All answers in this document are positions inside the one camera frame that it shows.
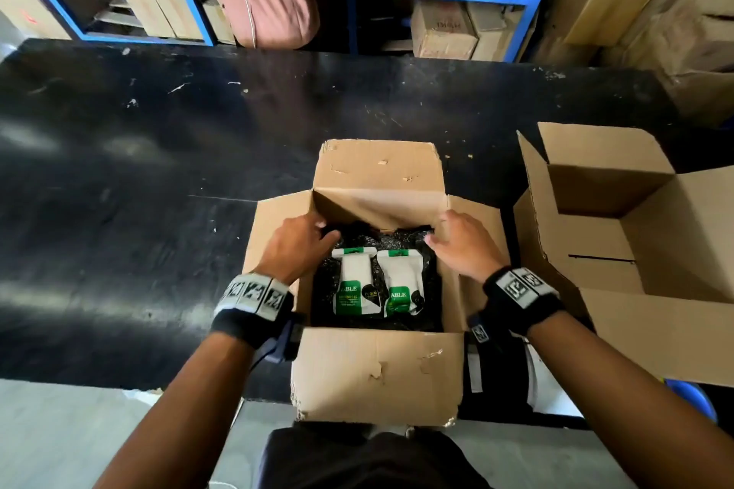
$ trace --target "black table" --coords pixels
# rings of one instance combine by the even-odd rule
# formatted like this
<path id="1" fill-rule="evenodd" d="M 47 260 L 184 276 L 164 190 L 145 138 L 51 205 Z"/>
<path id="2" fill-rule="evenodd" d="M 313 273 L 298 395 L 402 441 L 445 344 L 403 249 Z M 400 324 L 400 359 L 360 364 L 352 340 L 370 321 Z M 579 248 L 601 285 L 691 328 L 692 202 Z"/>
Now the black table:
<path id="1" fill-rule="evenodd" d="M 328 138 L 435 143 L 515 252 L 515 131 L 540 146 L 538 121 L 645 128 L 679 172 L 734 163 L 734 134 L 680 123 L 646 72 L 28 41 L 0 66 L 0 377 L 168 384 L 257 200 L 308 189 Z M 288 402 L 289 376 L 265 362 L 247 397 Z"/>

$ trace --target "green label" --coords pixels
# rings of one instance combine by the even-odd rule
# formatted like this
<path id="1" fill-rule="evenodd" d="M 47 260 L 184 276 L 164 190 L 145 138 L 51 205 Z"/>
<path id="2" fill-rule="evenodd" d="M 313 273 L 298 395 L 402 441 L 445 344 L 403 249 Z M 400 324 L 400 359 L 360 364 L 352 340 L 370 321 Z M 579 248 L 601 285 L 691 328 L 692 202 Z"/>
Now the green label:
<path id="1" fill-rule="evenodd" d="M 342 280 L 336 293 L 334 312 L 336 315 L 362 315 L 362 286 L 359 280 Z"/>
<path id="2" fill-rule="evenodd" d="M 385 314 L 408 313 L 410 311 L 410 290 L 408 287 L 392 287 L 390 288 L 390 298 L 385 304 Z"/>

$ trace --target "wristband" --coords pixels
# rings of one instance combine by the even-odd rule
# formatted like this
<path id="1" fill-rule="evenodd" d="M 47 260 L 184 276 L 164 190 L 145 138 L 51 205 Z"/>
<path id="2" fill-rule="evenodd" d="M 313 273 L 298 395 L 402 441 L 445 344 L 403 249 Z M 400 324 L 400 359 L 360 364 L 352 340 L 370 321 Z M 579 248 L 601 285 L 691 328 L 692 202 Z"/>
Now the wristband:
<path id="1" fill-rule="evenodd" d="M 292 308 L 293 295 L 279 280 L 254 272 L 238 275 L 214 309 L 211 330 L 258 349 L 268 338 L 280 334 L 283 318 Z"/>
<path id="2" fill-rule="evenodd" d="M 526 336 L 528 329 L 563 309 L 559 293 L 525 267 L 504 267 L 484 283 L 487 307 L 469 325 L 480 344 L 490 340 L 486 325 L 500 321 L 513 333 Z"/>

